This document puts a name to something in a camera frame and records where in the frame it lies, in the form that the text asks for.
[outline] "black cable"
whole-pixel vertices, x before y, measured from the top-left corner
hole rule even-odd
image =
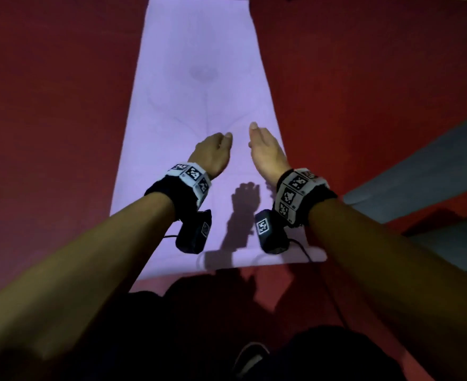
[[[306,249],[304,248],[304,246],[302,246],[302,244],[299,241],[297,241],[296,239],[290,238],[290,242],[296,243],[300,247],[300,249],[302,250],[302,252],[306,256],[309,263],[314,263],[313,260],[311,259],[311,257],[309,256],[309,254],[307,253]],[[332,306],[334,306],[335,312],[338,314],[338,317],[341,320],[341,323],[343,324],[344,328],[350,330],[350,327],[348,326],[346,320],[344,319],[343,313],[341,313],[341,309],[339,309],[339,305],[335,301],[334,297],[332,296],[332,293],[330,292],[330,290],[329,290],[329,288],[327,286],[327,283],[325,282],[325,280],[322,277],[322,273],[317,269],[317,267],[315,265],[311,265],[311,267],[312,267],[312,270],[315,270],[316,274],[320,278],[320,281],[322,282],[323,287],[325,288],[325,291],[326,291],[330,301],[332,302]]]

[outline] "black pants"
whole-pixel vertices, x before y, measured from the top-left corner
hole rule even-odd
[[[165,300],[150,292],[129,293],[111,304],[72,353],[62,379],[188,379],[179,367]],[[405,380],[398,363],[369,338],[340,326],[297,334],[256,364],[254,380]]]

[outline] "tracking cuff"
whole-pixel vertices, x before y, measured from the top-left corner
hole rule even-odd
[[[278,181],[274,210],[289,227],[307,225],[311,208],[338,196],[330,190],[327,181],[308,169],[288,170]]]
[[[197,163],[180,163],[170,168],[144,195],[165,194],[175,206],[177,219],[184,221],[198,211],[211,185],[207,172]]]

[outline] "lavender sheet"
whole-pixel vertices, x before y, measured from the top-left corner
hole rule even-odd
[[[140,198],[206,136],[230,131],[233,146],[229,166],[201,207],[212,211],[204,252],[184,254],[174,238],[163,239],[139,279],[306,262],[295,245],[279,256],[259,246],[253,216],[272,205],[273,193],[251,161],[251,121],[281,143],[249,0],[150,0],[110,213]],[[175,222],[167,235],[180,226]],[[323,250],[309,247],[303,229],[288,234],[314,261],[326,259]]]

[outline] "forearm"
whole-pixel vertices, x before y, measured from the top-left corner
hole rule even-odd
[[[433,375],[467,375],[467,274],[349,206],[313,207],[311,229]]]
[[[0,292],[0,351],[70,349],[119,288],[129,289],[175,217],[155,192],[27,270]]]

